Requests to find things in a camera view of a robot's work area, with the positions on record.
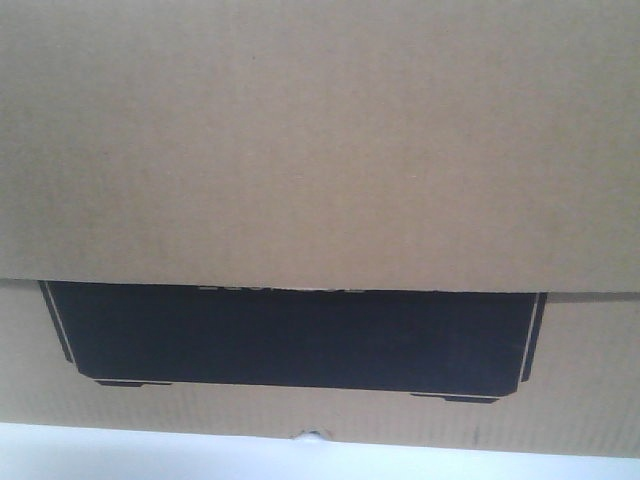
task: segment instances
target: cardboard flap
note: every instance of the cardboard flap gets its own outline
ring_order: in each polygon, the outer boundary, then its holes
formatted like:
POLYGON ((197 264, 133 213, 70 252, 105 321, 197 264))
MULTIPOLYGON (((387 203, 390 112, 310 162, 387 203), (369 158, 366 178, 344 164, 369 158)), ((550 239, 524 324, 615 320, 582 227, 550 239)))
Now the cardboard flap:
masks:
POLYGON ((639 2, 0 5, 0 276, 640 290, 639 2))

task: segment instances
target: white background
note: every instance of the white background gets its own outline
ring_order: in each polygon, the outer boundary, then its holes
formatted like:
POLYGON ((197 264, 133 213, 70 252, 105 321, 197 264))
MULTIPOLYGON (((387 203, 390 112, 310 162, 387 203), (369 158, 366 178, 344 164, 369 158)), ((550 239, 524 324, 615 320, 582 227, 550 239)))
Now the white background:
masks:
POLYGON ((640 479, 640 460, 0 424, 0 478, 640 479))

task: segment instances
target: corrugated cardboard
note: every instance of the corrugated cardboard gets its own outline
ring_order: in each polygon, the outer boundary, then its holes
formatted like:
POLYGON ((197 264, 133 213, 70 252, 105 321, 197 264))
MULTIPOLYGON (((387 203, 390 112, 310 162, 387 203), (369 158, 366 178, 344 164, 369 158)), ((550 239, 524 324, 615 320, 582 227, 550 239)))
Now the corrugated cardboard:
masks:
POLYGON ((640 295, 551 295, 531 378, 491 405, 408 393, 104 387, 60 348, 35 282, 0 284, 0 421, 640 456, 640 295))
MULTIPOLYGON (((0 1, 0 277, 640 291, 640 3, 0 1)), ((640 455, 640 297, 493 405, 100 387, 0 286, 0 420, 640 455)))
POLYGON ((0 276, 640 290, 635 0, 0 2, 0 276))

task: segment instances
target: black rectangle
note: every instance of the black rectangle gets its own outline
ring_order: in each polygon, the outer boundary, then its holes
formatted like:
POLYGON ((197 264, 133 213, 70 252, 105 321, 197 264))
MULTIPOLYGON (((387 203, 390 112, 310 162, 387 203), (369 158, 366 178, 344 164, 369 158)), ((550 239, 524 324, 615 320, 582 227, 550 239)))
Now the black rectangle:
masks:
POLYGON ((202 289, 44 282, 93 379, 500 397, 521 380, 537 294, 202 289))

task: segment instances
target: cardboard surface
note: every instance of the cardboard surface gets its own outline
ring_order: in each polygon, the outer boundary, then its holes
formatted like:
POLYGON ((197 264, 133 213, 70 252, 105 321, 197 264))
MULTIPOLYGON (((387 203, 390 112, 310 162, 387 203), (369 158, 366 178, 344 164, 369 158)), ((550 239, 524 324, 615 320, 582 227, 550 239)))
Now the cardboard surface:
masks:
POLYGON ((640 295, 550 295, 528 382, 491 405, 398 392, 99 386, 68 363, 35 282, 0 282, 0 421, 640 456, 640 295))
POLYGON ((640 3, 0 2, 0 277, 640 290, 640 3))

